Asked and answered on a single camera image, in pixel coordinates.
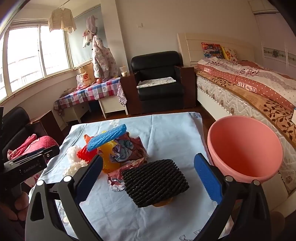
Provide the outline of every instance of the crumpled wrapping paper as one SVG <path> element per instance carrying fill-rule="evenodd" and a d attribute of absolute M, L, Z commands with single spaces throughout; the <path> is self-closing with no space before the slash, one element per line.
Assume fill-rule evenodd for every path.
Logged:
<path fill-rule="evenodd" d="M 138 159 L 133 162 L 129 162 L 128 164 L 120 167 L 119 169 L 110 172 L 107 174 L 107 183 L 109 184 L 112 191 L 122 191 L 125 189 L 124 181 L 122 178 L 122 171 L 131 169 L 134 167 L 139 167 L 146 163 L 145 158 Z"/>
<path fill-rule="evenodd" d="M 118 143 L 118 145 L 113 147 L 114 154 L 111 154 L 111 161 L 124 163 L 126 161 L 134 161 L 148 157 L 140 137 L 132 138 L 129 136 L 129 132 L 126 132 L 114 141 Z"/>

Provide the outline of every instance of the wooden side table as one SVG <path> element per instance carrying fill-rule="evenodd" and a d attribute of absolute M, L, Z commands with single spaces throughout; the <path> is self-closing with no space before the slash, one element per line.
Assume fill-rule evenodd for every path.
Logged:
<path fill-rule="evenodd" d="M 36 117 L 30 120 L 31 123 L 40 122 L 46 131 L 47 135 L 53 138 L 59 145 L 61 145 L 65 139 L 57 121 L 50 110 L 41 117 Z"/>

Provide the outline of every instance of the colorful pillow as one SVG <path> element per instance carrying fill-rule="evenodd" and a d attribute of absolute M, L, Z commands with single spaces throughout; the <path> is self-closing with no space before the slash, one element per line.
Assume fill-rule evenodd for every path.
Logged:
<path fill-rule="evenodd" d="M 202 43 L 202 49 L 206 58 L 217 57 L 224 58 L 220 44 Z"/>
<path fill-rule="evenodd" d="M 237 54 L 234 49 L 222 47 L 224 58 L 230 62 L 238 62 Z"/>

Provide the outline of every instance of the printed label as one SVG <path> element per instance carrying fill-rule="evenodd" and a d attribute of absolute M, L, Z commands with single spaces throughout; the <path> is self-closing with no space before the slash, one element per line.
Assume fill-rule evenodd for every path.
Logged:
<path fill-rule="evenodd" d="M 242 87 L 242 88 L 244 88 L 250 92 L 253 92 L 253 93 L 256 93 L 256 90 L 257 90 L 255 87 L 247 85 L 246 83 L 243 83 L 240 81 L 237 82 L 237 86 Z"/>
<path fill-rule="evenodd" d="M 208 73 L 210 73 L 211 70 L 210 70 L 209 68 L 204 68 L 204 72 L 208 72 Z"/>

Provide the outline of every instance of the black sponge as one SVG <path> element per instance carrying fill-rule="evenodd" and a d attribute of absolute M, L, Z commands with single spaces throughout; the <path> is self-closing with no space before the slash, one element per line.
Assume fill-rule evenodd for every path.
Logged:
<path fill-rule="evenodd" d="M 122 172 L 127 194 L 138 207 L 147 207 L 185 192 L 189 185 L 176 164 L 159 160 Z"/>

